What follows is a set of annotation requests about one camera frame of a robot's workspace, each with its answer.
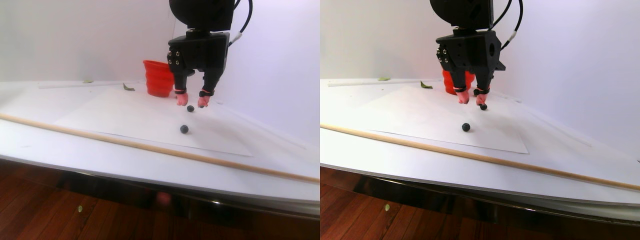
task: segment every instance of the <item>white backdrop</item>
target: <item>white backdrop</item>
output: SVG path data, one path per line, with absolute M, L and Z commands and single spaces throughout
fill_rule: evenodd
M 163 57 L 168 1 L 0 1 L 0 81 L 130 81 Z
M 494 1 L 497 18 L 506 0 Z M 507 71 L 492 88 L 518 97 L 568 127 L 640 157 L 638 1 L 524 1 Z M 435 39 L 452 27 L 429 1 L 323 0 L 322 78 L 442 77 Z M 518 4 L 495 28 L 504 43 Z
M 234 14 L 232 38 L 242 28 L 247 11 L 248 1 L 242 0 Z M 249 26 L 229 48 L 215 98 L 234 111 L 319 146 L 319 19 L 318 0 L 254 1 Z M 186 26 L 177 21 L 174 36 L 185 31 Z M 202 73 L 189 79 L 202 82 Z

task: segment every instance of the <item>red plastic cup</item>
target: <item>red plastic cup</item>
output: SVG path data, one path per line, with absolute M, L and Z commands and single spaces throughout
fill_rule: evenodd
M 159 61 L 142 61 L 147 73 L 147 93 L 156 97 L 169 97 L 173 90 L 173 74 L 169 64 Z
M 451 74 L 446 70 L 442 70 L 442 76 L 444 77 L 444 90 L 449 94 L 456 94 L 456 91 L 453 89 L 453 79 L 451 78 Z M 471 83 L 474 82 L 476 75 L 471 74 L 469 71 L 465 72 L 465 80 L 467 82 L 467 89 L 471 89 Z

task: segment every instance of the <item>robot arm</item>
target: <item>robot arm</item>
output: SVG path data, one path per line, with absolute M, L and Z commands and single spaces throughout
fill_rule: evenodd
M 447 90 L 458 96 L 458 102 L 467 104 L 469 94 L 467 86 L 476 77 L 476 104 L 482 110 L 487 108 L 485 101 L 489 94 L 493 73 L 506 68 L 500 62 L 500 51 L 509 43 L 502 45 L 492 31 L 494 25 L 504 16 L 511 0 L 498 21 L 493 22 L 493 0 L 430 0 L 434 12 L 444 21 L 455 26 L 453 35 L 436 39 L 439 44 L 436 56 L 444 70 L 445 81 L 452 81 L 452 89 Z M 520 19 L 522 20 L 522 0 L 520 1 Z
M 246 29 L 253 12 L 253 1 L 249 2 L 249 15 L 240 30 Z M 178 105 L 188 102 L 186 80 L 195 70 L 204 72 L 204 85 L 200 90 L 198 107 L 209 105 L 209 99 L 227 64 L 228 47 L 236 39 L 230 40 L 234 10 L 240 0 L 169 0 L 175 18 L 189 29 L 184 36 L 169 41 L 167 62 L 173 73 Z

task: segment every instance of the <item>wooden rod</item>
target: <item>wooden rod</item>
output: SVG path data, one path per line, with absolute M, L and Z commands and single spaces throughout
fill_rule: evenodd
M 108 142 L 108 143 L 114 143 L 114 144 L 133 147 L 133 148 L 139 148 L 139 149 L 148 150 L 148 151 L 151 151 L 151 152 L 157 152 L 157 153 L 167 154 L 167 155 L 176 156 L 176 157 L 182 157 L 182 158 L 191 159 L 191 160 L 195 160 L 195 161 L 201 161 L 201 162 L 205 162 L 205 163 L 212 163 L 212 164 L 216 164 L 216 165 L 220 165 L 220 166 L 226 166 L 226 167 L 229 167 L 229 168 L 235 168 L 235 169 L 239 169 L 239 170 L 255 172 L 255 173 L 261 173 L 261 174 L 266 174 L 266 175 L 273 175 L 273 176 L 276 176 L 276 177 L 283 177 L 283 178 L 287 178 L 287 179 L 295 179 L 295 180 L 302 180 L 302 181 L 306 181 L 306 182 L 320 183 L 320 179 L 313 178 L 313 177 L 296 175 L 296 174 L 293 174 L 293 173 L 280 172 L 280 171 L 270 170 L 270 169 L 266 169 L 266 168 L 259 168 L 259 167 L 256 167 L 256 166 L 250 166 L 250 165 L 241 164 L 241 163 L 234 163 L 234 162 L 231 162 L 231 161 L 226 161 L 226 160 L 222 160 L 222 159 L 216 159 L 216 158 L 213 158 L 213 157 L 206 157 L 206 156 L 201 156 L 201 155 L 197 155 L 197 154 L 190 154 L 188 152 L 181 152 L 181 151 L 172 150 L 172 149 L 168 149 L 168 148 L 162 148 L 162 147 L 157 147 L 157 146 L 143 144 L 143 143 L 136 143 L 135 141 L 122 140 L 122 139 L 119 139 L 119 138 L 113 138 L 113 137 L 110 137 L 110 136 L 95 134 L 95 133 L 92 133 L 92 132 L 84 132 L 84 131 L 80 131 L 80 130 L 69 129 L 69 128 L 66 128 L 66 127 L 61 127 L 61 126 L 57 126 L 57 125 L 53 125 L 53 124 L 45 124 L 45 123 L 42 123 L 42 122 L 36 122 L 36 121 L 33 121 L 33 120 L 19 118 L 19 117 L 16 117 L 16 116 L 10 116 L 10 115 L 6 115 L 6 114 L 2 114 L 2 113 L 0 113 L 0 119 L 7 120 L 7 121 L 10 121 L 10 122 L 15 122 L 15 123 L 18 123 L 18 124 L 29 125 L 29 126 L 37 127 L 37 128 L 41 128 L 41 129 L 47 129 L 47 130 L 50 130 L 50 131 L 62 132 L 62 133 L 71 134 L 71 135 L 75 135 L 75 136 L 80 136 L 80 137 L 84 137 L 84 138 L 91 138 L 93 140 L 105 141 L 105 142 Z
M 595 178 L 595 177 L 589 177 L 589 176 L 585 176 L 585 175 L 580 175 L 580 174 L 575 174 L 575 173 L 570 173 L 570 172 L 564 172 L 564 171 L 555 170 L 555 169 L 551 169 L 551 168 L 544 168 L 544 167 L 541 167 L 541 166 L 534 166 L 534 165 L 518 163 L 518 162 L 514 162 L 514 161 L 508 161 L 508 160 L 499 159 L 499 158 L 496 158 L 496 157 L 489 157 L 489 156 L 483 156 L 483 155 L 479 155 L 479 154 L 473 154 L 473 153 L 470 153 L 470 152 L 462 152 L 462 151 L 459 151 L 459 150 L 453 150 L 453 149 L 449 149 L 449 148 L 443 148 L 443 147 L 428 145 L 428 144 L 424 144 L 424 143 L 417 143 L 417 142 L 414 142 L 414 141 L 403 140 L 403 139 L 399 139 L 399 138 L 392 138 L 392 137 L 389 137 L 389 136 L 382 136 L 382 135 L 373 134 L 373 133 L 370 133 L 370 132 L 363 132 L 363 131 L 358 131 L 358 130 L 354 130 L 354 129 L 348 129 L 348 128 L 345 128 L 345 127 L 339 127 L 339 126 L 335 126 L 335 125 L 330 125 L 330 124 L 320 124 L 320 127 L 323 128 L 323 129 L 331 130 L 331 131 L 341 132 L 341 133 L 350 134 L 350 135 L 353 135 L 353 136 L 359 136 L 359 137 L 363 137 L 363 138 L 369 138 L 369 139 L 372 139 L 372 140 L 384 141 L 384 142 L 387 142 L 387 143 L 393 143 L 393 144 L 398 144 L 398 145 L 407 146 L 407 147 L 419 148 L 419 149 L 423 149 L 423 150 L 439 152 L 439 153 L 449 154 L 449 155 L 458 156 L 458 157 L 465 157 L 465 158 L 474 159 L 474 160 L 478 160 L 478 161 L 483 161 L 483 162 L 487 162 L 487 163 L 495 163 L 495 164 L 499 164 L 499 165 L 503 165 L 503 166 L 510 166 L 510 167 L 513 167 L 513 168 L 519 168 L 519 169 L 528 170 L 528 171 L 545 173 L 545 174 L 549 174 L 549 175 L 555 175 L 555 176 L 558 176 L 558 177 L 565 177 L 565 178 L 569 178 L 569 179 L 573 179 L 573 180 L 581 180 L 581 181 L 584 181 L 584 182 L 591 182 L 591 183 L 595 183 L 595 184 L 601 184 L 601 185 L 612 186 L 612 187 L 617 187 L 617 188 L 624 188 L 624 189 L 631 189 L 631 190 L 640 191 L 640 186 L 638 186 L 638 185 L 627 184 L 627 183 L 623 183 L 623 182 L 615 182 L 615 181 L 606 180 L 606 179 L 599 179 L 599 178 Z

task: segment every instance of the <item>green leaf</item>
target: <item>green leaf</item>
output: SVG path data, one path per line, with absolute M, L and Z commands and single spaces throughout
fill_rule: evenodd
M 124 90 L 127 90 L 127 91 L 135 91 L 136 90 L 135 88 L 127 87 L 127 85 L 124 85 L 124 83 L 122 84 L 122 86 L 124 87 Z
M 433 89 L 433 87 L 432 87 L 432 86 L 425 85 L 424 83 L 422 83 L 422 81 L 420 81 L 420 87 L 421 87 L 421 88 L 429 88 L 429 89 Z

